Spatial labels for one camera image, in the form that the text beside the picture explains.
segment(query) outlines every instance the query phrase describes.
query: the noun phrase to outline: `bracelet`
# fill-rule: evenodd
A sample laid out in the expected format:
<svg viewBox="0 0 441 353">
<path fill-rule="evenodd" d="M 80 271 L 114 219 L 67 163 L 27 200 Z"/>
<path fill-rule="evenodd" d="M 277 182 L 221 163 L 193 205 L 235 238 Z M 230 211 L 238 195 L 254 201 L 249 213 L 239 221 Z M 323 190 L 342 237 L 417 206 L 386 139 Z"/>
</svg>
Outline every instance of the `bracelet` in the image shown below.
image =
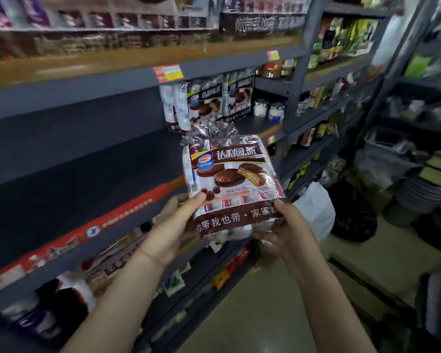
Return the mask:
<svg viewBox="0 0 441 353">
<path fill-rule="evenodd" d="M 165 268 L 166 265 L 164 265 L 163 262 L 161 262 L 158 259 L 155 259 L 152 255 L 148 254 L 147 252 L 145 252 L 144 250 L 142 250 L 142 247 L 139 247 L 139 250 L 144 253 L 150 260 L 155 261 L 157 264 L 159 264 L 161 267 Z"/>
</svg>

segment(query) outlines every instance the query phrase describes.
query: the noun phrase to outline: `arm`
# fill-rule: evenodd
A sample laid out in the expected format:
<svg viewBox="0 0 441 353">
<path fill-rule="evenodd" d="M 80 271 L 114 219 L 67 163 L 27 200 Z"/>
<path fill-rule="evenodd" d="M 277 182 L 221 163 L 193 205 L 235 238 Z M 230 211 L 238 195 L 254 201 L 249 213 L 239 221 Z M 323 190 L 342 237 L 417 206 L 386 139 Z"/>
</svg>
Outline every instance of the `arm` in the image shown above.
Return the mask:
<svg viewBox="0 0 441 353">
<path fill-rule="evenodd" d="M 286 225 L 266 239 L 276 245 L 299 284 L 318 353 L 376 353 L 308 222 L 292 204 L 275 201 L 275 207 Z"/>
<path fill-rule="evenodd" d="M 188 219 L 206 199 L 188 195 L 173 197 L 127 262 L 96 308 L 70 338 L 61 353 L 130 352 L 142 319 L 152 302 L 165 267 L 176 257 Z"/>
</svg>

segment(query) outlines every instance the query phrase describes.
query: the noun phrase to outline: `floor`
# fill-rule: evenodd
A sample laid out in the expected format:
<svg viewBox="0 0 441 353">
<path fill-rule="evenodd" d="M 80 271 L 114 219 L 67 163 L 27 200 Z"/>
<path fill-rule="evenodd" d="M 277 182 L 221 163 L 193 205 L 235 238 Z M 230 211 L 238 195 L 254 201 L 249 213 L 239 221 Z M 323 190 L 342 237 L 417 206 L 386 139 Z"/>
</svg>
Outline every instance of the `floor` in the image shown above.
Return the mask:
<svg viewBox="0 0 441 353">
<path fill-rule="evenodd" d="M 376 235 L 363 244 L 330 236 L 322 245 L 361 279 L 413 305 L 417 280 L 441 272 L 441 252 L 379 218 Z M 376 320 L 388 309 L 374 295 L 333 268 L 348 297 Z M 281 260 L 252 269 L 188 338 L 178 353 L 314 353 L 300 291 Z"/>
</svg>

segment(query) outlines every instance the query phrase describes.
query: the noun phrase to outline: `stacked bucket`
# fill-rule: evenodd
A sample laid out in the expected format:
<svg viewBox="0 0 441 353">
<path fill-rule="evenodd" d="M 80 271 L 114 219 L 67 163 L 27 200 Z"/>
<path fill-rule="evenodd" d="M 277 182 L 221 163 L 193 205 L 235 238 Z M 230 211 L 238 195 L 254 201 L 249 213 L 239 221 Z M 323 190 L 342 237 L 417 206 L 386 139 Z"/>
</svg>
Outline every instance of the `stacked bucket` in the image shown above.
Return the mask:
<svg viewBox="0 0 441 353">
<path fill-rule="evenodd" d="M 440 205 L 441 187 L 414 175 L 395 194 L 384 210 L 384 218 L 392 225 L 405 228 Z"/>
</svg>

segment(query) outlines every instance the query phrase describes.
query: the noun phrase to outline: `left hand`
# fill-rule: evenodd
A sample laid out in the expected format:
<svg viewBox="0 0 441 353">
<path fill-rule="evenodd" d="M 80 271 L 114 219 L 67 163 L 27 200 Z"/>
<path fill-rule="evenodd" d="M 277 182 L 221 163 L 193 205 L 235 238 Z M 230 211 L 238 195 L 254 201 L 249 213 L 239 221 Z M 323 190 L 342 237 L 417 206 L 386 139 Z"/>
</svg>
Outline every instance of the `left hand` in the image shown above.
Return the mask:
<svg viewBox="0 0 441 353">
<path fill-rule="evenodd" d="M 203 192 L 190 199 L 187 193 L 171 197 L 142 243 L 142 251 L 167 266 L 175 259 L 182 239 L 199 235 L 194 223 L 188 221 L 205 201 L 206 194 Z"/>
</svg>

